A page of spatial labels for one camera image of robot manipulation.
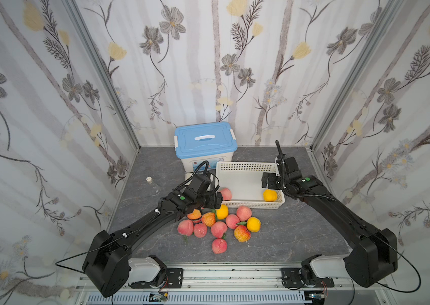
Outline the white perforated plastic basket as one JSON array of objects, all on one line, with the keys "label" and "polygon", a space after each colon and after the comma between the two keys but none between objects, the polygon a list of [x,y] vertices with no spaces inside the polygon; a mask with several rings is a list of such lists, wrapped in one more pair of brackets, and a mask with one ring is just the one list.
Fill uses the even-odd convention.
[{"label": "white perforated plastic basket", "polygon": [[285,203],[282,191],[276,191],[276,201],[266,202],[263,198],[265,188],[262,187],[263,174],[276,172],[275,163],[219,161],[216,176],[220,180],[220,187],[228,188],[232,193],[232,199],[223,200],[222,204],[228,208],[246,206],[251,209],[278,209]]}]

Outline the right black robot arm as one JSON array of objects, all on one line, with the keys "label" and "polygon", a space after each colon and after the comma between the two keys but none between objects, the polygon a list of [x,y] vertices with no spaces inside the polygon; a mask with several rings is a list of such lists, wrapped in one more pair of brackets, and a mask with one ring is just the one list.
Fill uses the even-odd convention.
[{"label": "right black robot arm", "polygon": [[361,287],[371,287],[398,269],[397,237],[389,229],[379,230],[340,202],[313,175],[304,176],[294,157],[286,156],[277,142],[276,173],[263,173],[262,188],[282,191],[317,211],[345,239],[348,255],[314,255],[301,262],[304,285],[324,278],[349,278]]}]

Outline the pink peach top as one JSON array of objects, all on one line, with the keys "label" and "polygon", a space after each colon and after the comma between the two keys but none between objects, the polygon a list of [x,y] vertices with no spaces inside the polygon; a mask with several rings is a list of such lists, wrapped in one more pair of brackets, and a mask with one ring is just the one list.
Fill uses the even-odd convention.
[{"label": "pink peach top", "polygon": [[233,198],[233,194],[229,188],[220,189],[220,193],[222,195],[223,201],[231,201]]}]

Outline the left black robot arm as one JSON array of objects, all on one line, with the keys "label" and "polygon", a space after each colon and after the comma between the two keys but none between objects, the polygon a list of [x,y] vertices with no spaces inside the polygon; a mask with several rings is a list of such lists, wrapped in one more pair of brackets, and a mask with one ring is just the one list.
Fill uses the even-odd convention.
[{"label": "left black robot arm", "polygon": [[128,285],[134,288],[160,287],[167,267],[155,255],[133,259],[137,249],[162,227],[179,221],[198,208],[220,208],[220,192],[185,188],[162,198],[158,207],[131,225],[114,233],[101,231],[87,252],[82,271],[103,297],[111,297]]}]

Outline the orange pink peach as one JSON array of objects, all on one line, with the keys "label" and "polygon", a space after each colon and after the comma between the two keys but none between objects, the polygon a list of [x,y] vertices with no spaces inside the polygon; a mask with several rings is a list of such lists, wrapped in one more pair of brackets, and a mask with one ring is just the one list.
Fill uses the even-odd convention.
[{"label": "orange pink peach", "polygon": [[200,222],[202,213],[199,209],[194,209],[192,213],[187,215],[187,218],[193,222]]}]

